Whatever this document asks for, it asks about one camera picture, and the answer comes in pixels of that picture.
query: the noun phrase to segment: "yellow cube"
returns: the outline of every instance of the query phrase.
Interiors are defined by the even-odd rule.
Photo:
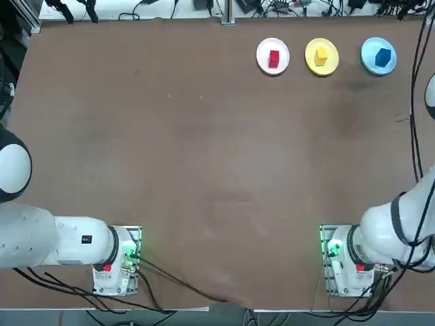
[[[314,64],[317,67],[324,66],[328,59],[328,52],[325,48],[318,48],[314,55]]]

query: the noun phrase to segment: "metal frame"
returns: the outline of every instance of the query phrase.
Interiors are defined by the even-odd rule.
[[[225,0],[225,11],[224,17],[222,17],[222,25],[224,26],[235,26],[236,20],[232,13],[232,0]]]
[[[26,20],[31,27],[31,33],[36,34],[41,32],[41,21],[38,14],[32,10],[25,0],[10,0],[14,7],[20,12],[21,16]]]

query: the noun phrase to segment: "red block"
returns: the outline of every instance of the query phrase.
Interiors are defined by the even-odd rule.
[[[278,68],[279,51],[271,50],[269,52],[269,68]]]

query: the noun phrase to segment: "white plate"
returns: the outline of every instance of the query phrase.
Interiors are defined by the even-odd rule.
[[[269,68],[269,54],[271,50],[279,51],[279,62],[277,68]],[[280,39],[269,37],[263,39],[257,47],[257,63],[268,75],[279,75],[288,67],[290,62],[290,51],[286,44]]]

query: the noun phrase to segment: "blue plate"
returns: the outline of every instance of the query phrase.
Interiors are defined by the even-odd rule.
[[[376,65],[376,55],[382,48],[391,51],[391,58],[384,67]],[[371,37],[367,39],[361,47],[361,61],[371,73],[375,75],[386,75],[391,73],[394,67],[396,67],[397,55],[394,47],[386,39]]]

